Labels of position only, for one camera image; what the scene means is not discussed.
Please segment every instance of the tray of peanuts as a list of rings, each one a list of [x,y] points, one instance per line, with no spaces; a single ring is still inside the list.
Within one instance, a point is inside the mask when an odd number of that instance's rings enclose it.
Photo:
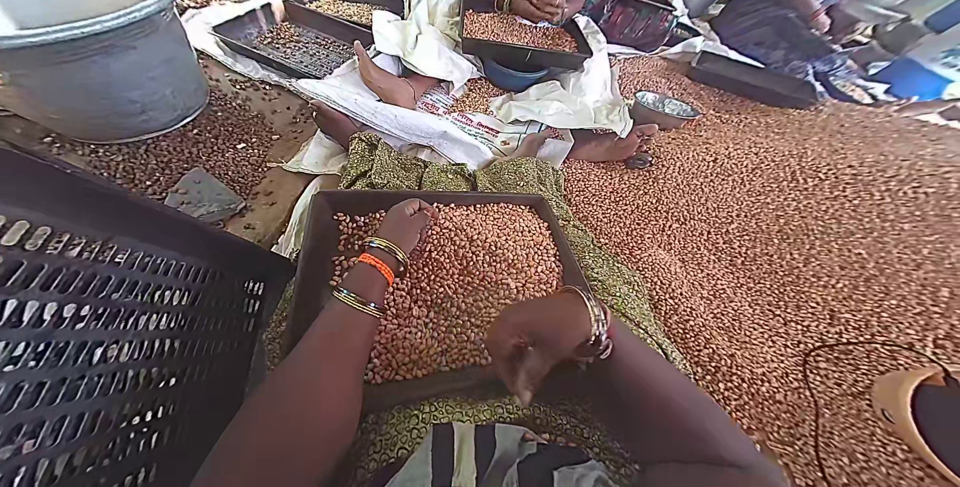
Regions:
[[[534,26],[513,14],[495,12],[493,7],[490,0],[460,2],[463,53],[519,71],[532,67],[576,71],[594,55],[580,26],[572,20],[559,27]]]
[[[319,191],[311,201],[287,323],[291,349],[375,235],[387,210],[408,198],[439,218],[411,253],[384,301],[366,366],[364,410],[436,395],[501,391],[483,346],[506,306],[586,286],[546,200],[532,195],[415,191]]]

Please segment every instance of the gray stone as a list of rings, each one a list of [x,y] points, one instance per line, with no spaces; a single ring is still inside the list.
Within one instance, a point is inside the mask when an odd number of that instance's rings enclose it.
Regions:
[[[163,203],[205,223],[222,221],[246,205],[243,198],[200,167],[184,174]]]

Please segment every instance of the woman's fingers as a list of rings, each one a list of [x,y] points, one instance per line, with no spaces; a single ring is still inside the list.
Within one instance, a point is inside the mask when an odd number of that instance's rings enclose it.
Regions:
[[[536,10],[546,14],[547,20],[553,20],[564,11],[564,0],[532,0]]]

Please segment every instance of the patterned fabric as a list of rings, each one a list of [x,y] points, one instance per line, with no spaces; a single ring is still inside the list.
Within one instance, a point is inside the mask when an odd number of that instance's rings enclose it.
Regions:
[[[580,12],[600,27],[608,42],[648,53],[663,46],[677,26],[672,11],[645,2],[586,0],[583,7]]]
[[[403,155],[375,134],[355,134],[350,142],[341,188],[476,190],[543,196],[556,214],[594,294],[634,333],[678,369],[690,374],[687,361],[654,316],[639,276],[597,244],[587,228],[573,217],[563,200],[561,171],[545,161],[524,157],[498,161],[472,173],[462,165],[438,165]],[[514,423],[539,433],[563,434],[603,462],[615,481],[627,483],[636,472],[636,465],[594,419],[590,409],[588,403],[580,401],[537,402],[524,408],[511,397],[437,397],[372,414],[361,421],[354,445],[354,483],[365,484],[378,469],[409,455],[434,423],[450,421]]]
[[[581,448],[537,442],[535,435],[503,423],[433,425],[387,487],[614,487],[607,467]]]
[[[823,7],[840,0],[818,0]],[[846,57],[810,28],[789,0],[730,0],[710,21],[726,46],[769,69],[809,81],[842,76]]]

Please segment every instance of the orange cord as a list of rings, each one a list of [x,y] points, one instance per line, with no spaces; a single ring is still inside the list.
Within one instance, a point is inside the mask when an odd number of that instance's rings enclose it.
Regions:
[[[360,255],[360,258],[358,258],[357,261],[370,264],[371,266],[377,268],[379,272],[383,273],[383,277],[387,279],[387,286],[392,286],[394,284],[394,270],[391,270],[390,266],[384,264],[383,261],[376,256],[364,252]]]

